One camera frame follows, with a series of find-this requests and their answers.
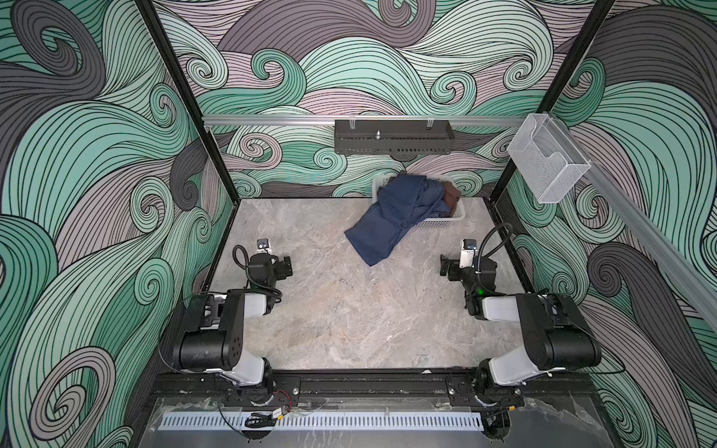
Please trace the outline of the black perforated metal tray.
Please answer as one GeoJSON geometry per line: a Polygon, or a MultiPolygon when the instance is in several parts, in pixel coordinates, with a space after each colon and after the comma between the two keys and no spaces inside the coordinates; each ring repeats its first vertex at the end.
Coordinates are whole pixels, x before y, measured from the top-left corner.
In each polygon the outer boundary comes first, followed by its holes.
{"type": "Polygon", "coordinates": [[[444,155],[456,137],[449,121],[438,119],[338,119],[334,150],[341,155],[444,155]]]}

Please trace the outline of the aluminium rail right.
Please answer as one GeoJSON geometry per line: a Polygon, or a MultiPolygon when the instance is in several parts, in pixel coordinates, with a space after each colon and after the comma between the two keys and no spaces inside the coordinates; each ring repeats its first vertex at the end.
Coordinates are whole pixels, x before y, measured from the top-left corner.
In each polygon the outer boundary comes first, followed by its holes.
{"type": "Polygon", "coordinates": [[[588,121],[563,134],[592,163],[587,177],[662,266],[679,291],[716,326],[716,156],[711,133],[700,153],[660,121],[642,137],[610,134],[588,121]]]}

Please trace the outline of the white plastic laundry basket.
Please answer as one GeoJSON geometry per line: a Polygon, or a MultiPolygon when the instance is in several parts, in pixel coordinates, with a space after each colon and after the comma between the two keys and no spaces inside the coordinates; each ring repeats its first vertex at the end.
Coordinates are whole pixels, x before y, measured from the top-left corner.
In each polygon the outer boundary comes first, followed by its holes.
{"type": "MultiPolygon", "coordinates": [[[[378,194],[382,188],[385,188],[394,177],[397,177],[397,174],[395,173],[388,173],[384,175],[375,175],[372,179],[372,203],[376,203],[378,201],[378,194]]],[[[435,181],[438,181],[442,184],[449,183],[454,190],[457,190],[456,184],[453,182],[453,180],[450,177],[447,177],[446,175],[426,175],[428,179],[432,179],[435,181]]],[[[451,224],[460,222],[461,220],[464,220],[466,217],[466,211],[465,211],[465,201],[462,196],[459,196],[456,201],[455,209],[453,211],[453,214],[451,216],[439,216],[437,214],[434,214],[433,216],[426,218],[422,222],[416,224],[416,227],[418,228],[443,228],[448,227],[451,224]]]]}

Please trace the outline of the aluminium rail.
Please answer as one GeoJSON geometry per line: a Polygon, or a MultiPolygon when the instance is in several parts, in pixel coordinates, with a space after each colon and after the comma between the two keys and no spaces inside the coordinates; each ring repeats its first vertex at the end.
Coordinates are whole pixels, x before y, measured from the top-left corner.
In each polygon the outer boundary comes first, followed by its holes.
{"type": "Polygon", "coordinates": [[[380,116],[380,115],[203,115],[206,126],[331,126],[336,121],[449,121],[456,127],[519,127],[522,116],[380,116]]]}
{"type": "Polygon", "coordinates": [[[660,121],[642,137],[610,134],[588,121],[563,134],[592,163],[587,177],[662,266],[679,291],[716,326],[716,156],[711,133],[700,153],[660,121]]]}

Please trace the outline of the brown trousers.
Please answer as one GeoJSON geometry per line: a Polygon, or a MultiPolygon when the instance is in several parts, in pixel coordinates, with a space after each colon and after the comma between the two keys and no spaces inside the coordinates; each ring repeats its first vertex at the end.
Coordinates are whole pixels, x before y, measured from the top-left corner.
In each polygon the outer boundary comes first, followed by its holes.
{"type": "Polygon", "coordinates": [[[440,218],[452,218],[457,211],[457,204],[461,198],[461,192],[454,186],[450,181],[444,181],[442,183],[444,187],[443,201],[448,207],[447,210],[439,213],[440,218]]]}

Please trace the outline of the clear plastic wall bin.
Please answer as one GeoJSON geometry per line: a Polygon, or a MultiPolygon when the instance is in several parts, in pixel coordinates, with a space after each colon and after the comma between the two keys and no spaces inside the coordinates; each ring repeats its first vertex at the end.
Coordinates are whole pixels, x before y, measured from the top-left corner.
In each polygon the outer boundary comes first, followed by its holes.
{"type": "Polygon", "coordinates": [[[508,154],[541,205],[562,201],[591,168],[565,123],[548,113],[526,116],[508,154]]]}

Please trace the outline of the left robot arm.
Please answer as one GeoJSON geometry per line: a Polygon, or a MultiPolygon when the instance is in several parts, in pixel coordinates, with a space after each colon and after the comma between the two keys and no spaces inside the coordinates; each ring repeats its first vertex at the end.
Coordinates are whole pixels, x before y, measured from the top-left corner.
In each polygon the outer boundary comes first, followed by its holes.
{"type": "Polygon", "coordinates": [[[276,284],[293,276],[291,258],[274,255],[267,239],[257,241],[252,255],[244,246],[235,246],[232,257],[246,276],[246,284],[190,299],[173,346],[172,368],[180,373],[218,375],[238,388],[260,386],[272,394],[271,364],[245,347],[245,324],[270,315],[283,301],[276,284]]]}

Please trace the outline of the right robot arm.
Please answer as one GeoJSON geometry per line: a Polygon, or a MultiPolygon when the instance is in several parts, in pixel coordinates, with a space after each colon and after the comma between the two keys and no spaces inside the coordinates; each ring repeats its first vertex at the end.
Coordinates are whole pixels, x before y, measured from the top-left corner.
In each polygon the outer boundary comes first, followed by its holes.
{"type": "Polygon", "coordinates": [[[596,367],[602,360],[601,346],[571,297],[496,290],[498,263],[492,256],[512,234],[513,226],[502,223],[481,242],[464,239],[457,259],[440,257],[440,276],[462,285],[471,317],[520,326],[522,343],[517,348],[481,362],[474,383],[480,394],[522,386],[543,375],[596,367]]]}

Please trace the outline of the aluminium rail back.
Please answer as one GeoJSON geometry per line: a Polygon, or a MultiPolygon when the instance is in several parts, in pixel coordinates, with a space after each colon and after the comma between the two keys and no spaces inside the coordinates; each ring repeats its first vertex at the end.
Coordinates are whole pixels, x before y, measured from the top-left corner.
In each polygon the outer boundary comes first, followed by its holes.
{"type": "Polygon", "coordinates": [[[331,126],[336,121],[449,121],[456,127],[519,127],[522,116],[380,116],[380,115],[203,115],[206,126],[331,126]]]}

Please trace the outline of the blue denim trousers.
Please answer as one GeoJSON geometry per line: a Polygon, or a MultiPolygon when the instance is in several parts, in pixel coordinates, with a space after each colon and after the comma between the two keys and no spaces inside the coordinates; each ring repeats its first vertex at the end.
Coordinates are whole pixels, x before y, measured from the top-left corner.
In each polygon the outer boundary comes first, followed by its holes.
{"type": "Polygon", "coordinates": [[[416,224],[448,209],[443,196],[442,183],[425,175],[397,175],[345,236],[361,259],[375,266],[390,256],[416,224]]]}

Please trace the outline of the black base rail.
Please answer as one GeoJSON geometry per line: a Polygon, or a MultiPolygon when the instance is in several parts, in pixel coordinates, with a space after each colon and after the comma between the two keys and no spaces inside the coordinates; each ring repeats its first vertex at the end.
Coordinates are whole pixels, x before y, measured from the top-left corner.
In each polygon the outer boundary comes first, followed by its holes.
{"type": "Polygon", "coordinates": [[[257,386],[237,386],[217,374],[165,373],[151,390],[155,398],[219,399],[234,406],[268,404],[310,407],[329,399],[436,399],[454,407],[496,409],[525,399],[590,396],[585,374],[555,373],[517,386],[488,386],[476,369],[278,370],[257,386]]]}

